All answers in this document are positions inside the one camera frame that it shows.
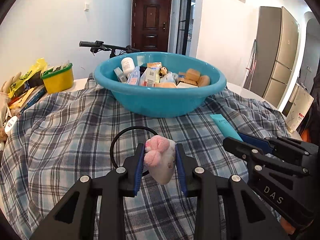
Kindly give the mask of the person's right hand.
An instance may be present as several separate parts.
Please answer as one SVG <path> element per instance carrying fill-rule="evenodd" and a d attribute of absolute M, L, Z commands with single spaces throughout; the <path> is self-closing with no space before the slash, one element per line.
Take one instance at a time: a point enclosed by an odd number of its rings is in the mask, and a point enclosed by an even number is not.
<path fill-rule="evenodd" d="M 283 217 L 280 218 L 280 224 L 283 227 L 283 229 L 286 231 L 288 235 L 292 235 L 295 233 L 296 228 L 293 227 L 287 220 L 285 220 Z"/>

